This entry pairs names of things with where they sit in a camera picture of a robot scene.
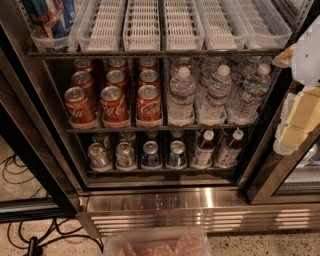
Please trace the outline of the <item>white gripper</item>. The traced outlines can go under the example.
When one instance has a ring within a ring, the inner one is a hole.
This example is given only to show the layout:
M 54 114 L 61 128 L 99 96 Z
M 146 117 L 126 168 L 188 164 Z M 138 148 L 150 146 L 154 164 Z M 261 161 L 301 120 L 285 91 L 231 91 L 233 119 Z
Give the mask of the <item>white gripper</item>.
M 320 15 L 272 64 L 291 67 L 293 79 L 305 86 L 299 93 L 287 95 L 275 133 L 273 150 L 291 155 L 320 124 L 320 87 L 316 87 L 320 86 Z

